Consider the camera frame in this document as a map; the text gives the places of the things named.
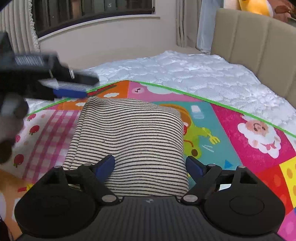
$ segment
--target striped towel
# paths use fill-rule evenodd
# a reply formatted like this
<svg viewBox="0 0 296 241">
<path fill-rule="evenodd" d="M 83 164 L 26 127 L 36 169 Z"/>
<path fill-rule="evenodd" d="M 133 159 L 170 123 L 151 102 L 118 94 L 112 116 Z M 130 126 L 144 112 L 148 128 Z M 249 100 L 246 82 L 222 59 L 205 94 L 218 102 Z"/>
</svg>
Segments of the striped towel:
<svg viewBox="0 0 296 241">
<path fill-rule="evenodd" d="M 111 154 L 105 185 L 117 196 L 177 196 L 188 191 L 183 122 L 175 109 L 135 99 L 90 97 L 63 167 L 95 164 Z"/>
</svg>

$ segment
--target yellow plush toy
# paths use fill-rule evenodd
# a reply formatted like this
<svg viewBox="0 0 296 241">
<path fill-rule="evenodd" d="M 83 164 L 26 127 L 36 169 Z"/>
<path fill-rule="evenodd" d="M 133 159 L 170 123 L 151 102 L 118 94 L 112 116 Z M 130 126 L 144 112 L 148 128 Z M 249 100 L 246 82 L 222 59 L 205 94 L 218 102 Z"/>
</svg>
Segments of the yellow plush toy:
<svg viewBox="0 0 296 241">
<path fill-rule="evenodd" d="M 271 5 L 267 0 L 239 0 L 242 11 L 253 12 L 269 17 L 274 16 Z"/>
</svg>

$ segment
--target white bedding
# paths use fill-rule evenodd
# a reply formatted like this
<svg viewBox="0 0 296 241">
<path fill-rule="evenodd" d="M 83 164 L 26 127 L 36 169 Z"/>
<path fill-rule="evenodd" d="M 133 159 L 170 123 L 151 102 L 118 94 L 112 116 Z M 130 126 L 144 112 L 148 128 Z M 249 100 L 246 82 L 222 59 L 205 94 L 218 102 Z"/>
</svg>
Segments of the white bedding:
<svg viewBox="0 0 296 241">
<path fill-rule="evenodd" d="M 150 58 L 115 61 L 84 70 L 94 72 L 100 85 L 135 80 L 163 85 L 245 111 L 296 134 L 296 110 L 262 85 L 242 65 L 217 55 L 186 55 L 172 51 Z M 30 111 L 48 102 L 29 101 Z"/>
</svg>

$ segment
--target green mat border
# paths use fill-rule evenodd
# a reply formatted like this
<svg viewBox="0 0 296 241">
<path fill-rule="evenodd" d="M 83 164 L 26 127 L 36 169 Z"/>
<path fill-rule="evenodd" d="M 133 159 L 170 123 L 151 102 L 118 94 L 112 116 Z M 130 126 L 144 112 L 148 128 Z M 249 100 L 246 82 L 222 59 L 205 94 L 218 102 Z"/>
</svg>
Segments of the green mat border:
<svg viewBox="0 0 296 241">
<path fill-rule="evenodd" d="M 97 88 L 91 89 L 91 90 L 87 91 L 87 93 L 92 92 L 92 91 L 95 91 L 95 90 L 98 90 L 98 89 L 103 88 L 103 87 L 106 87 L 106 86 L 108 86 L 108 85 L 112 85 L 112 84 L 114 84 L 114 83 L 121 82 L 121 81 L 125 81 L 125 80 L 120 80 L 120 81 L 112 82 L 112 83 L 109 83 L 109 84 L 106 84 L 106 85 L 103 85 L 103 86 L 100 86 L 100 87 L 97 87 Z M 209 103 L 211 103 L 211 104 L 215 104 L 215 105 L 218 105 L 218 106 L 224 107 L 224 108 L 229 109 L 229 110 L 236 111 L 236 112 L 238 112 L 238 113 L 241 113 L 241 114 L 244 114 L 244 115 L 250 116 L 250 117 L 252 117 L 252 118 L 254 118 L 254 119 L 257 119 L 257 120 L 259 120 L 259 121 L 262 121 L 262 122 L 264 122 L 264 123 L 266 123 L 266 124 L 268 124 L 268 125 L 270 125 L 270 126 L 273 126 L 274 128 L 277 128 L 278 130 L 281 130 L 282 132 L 284 132 L 284 133 L 286 133 L 286 134 L 288 134 L 288 135 L 290 135 L 290 136 L 296 138 L 296 135 L 294 135 L 294 134 L 290 133 L 289 131 L 284 130 L 283 128 L 281 128 L 281 127 L 279 127 L 279 126 L 276 126 L 276 125 L 274 125 L 274 124 L 272 124 L 272 123 L 270 123 L 270 122 L 268 122 L 268 121 L 266 121 L 266 120 L 264 120 L 264 119 L 261 119 L 261 118 L 255 116 L 255 115 L 249 114 L 249 113 L 247 113 L 247 112 L 245 112 L 245 111 L 242 111 L 242 110 L 239 110 L 239 109 L 233 108 L 233 107 L 231 107 L 231 106 L 228 106 L 228 105 L 225 105 L 225 104 L 221 104 L 221 103 L 216 102 L 216 101 L 214 101 L 214 100 L 209 100 L 209 99 L 207 99 L 207 98 L 204 98 L 204 97 L 201 97 L 201 96 L 198 96 L 198 95 L 189 94 L 189 93 L 186 93 L 186 92 L 184 92 L 184 91 L 176 90 L 176 89 L 174 89 L 174 88 L 170 88 L 170 87 L 163 86 L 163 85 L 157 85 L 157 84 L 153 84 L 153 83 L 147 83 L 147 82 L 136 81 L 136 80 L 127 80 L 127 81 L 132 81 L 132 82 L 136 82 L 136 83 L 140 83 L 140 84 L 144 84 L 144 85 L 151 85 L 151 86 L 155 86 L 155 87 L 164 88 L 164 89 L 167 89 L 167 90 L 171 90 L 171 91 L 174 91 L 174 92 L 177 92 L 177 93 L 180 93 L 180 94 L 188 95 L 188 96 L 191 96 L 191 97 L 194 97 L 194 98 L 197 98 L 197 99 L 200 99 L 200 100 L 203 100 L 203 101 L 209 102 Z M 39 111 L 42 111 L 42 110 L 44 110 L 44 109 L 46 109 L 46 108 L 49 108 L 49 107 L 51 107 L 51 106 L 54 106 L 54 105 L 56 105 L 56 104 L 60 104 L 60 103 L 62 103 L 62 102 L 65 102 L 65 101 L 67 101 L 67 100 L 70 100 L 70 99 L 72 99 L 72 98 L 65 98 L 65 99 L 60 100 L 60 101 L 58 101 L 58 102 L 55 102 L 55 103 L 53 103 L 53 104 L 47 105 L 47 106 L 45 106 L 45 107 L 43 107 L 43 108 L 41 108 L 41 109 L 38 109 L 38 110 L 36 110 L 36 111 L 33 111 L 32 113 L 28 114 L 27 116 L 29 116 L 29 115 L 31 115 L 31 114 L 34 114 L 34 113 L 37 113 L 37 112 L 39 112 Z"/>
</svg>

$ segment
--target white cloud print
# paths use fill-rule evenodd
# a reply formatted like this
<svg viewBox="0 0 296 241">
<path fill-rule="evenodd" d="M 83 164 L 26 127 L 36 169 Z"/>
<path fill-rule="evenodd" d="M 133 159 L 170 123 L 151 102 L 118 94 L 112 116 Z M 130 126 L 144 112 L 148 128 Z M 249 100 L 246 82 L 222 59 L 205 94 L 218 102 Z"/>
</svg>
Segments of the white cloud print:
<svg viewBox="0 0 296 241">
<path fill-rule="evenodd" d="M 109 93 L 109 94 L 105 94 L 104 97 L 111 98 L 111 97 L 116 97 L 117 95 L 119 95 L 119 93 Z"/>
<path fill-rule="evenodd" d="M 159 94 L 159 95 L 166 95 L 166 94 L 179 94 L 182 95 L 181 93 L 172 91 L 172 90 L 168 90 L 165 88 L 161 88 L 161 87 L 157 87 L 157 86 L 152 86 L 152 85 L 145 85 L 145 84 L 141 84 L 142 86 L 146 86 L 148 91 L 154 94 Z"/>
<path fill-rule="evenodd" d="M 79 103 L 76 103 L 75 105 L 77 105 L 77 106 L 84 106 L 85 105 L 85 102 L 79 102 Z"/>
<path fill-rule="evenodd" d="M 73 99 L 67 100 L 67 102 L 76 101 L 76 100 L 78 100 L 78 98 L 73 98 Z"/>
</svg>

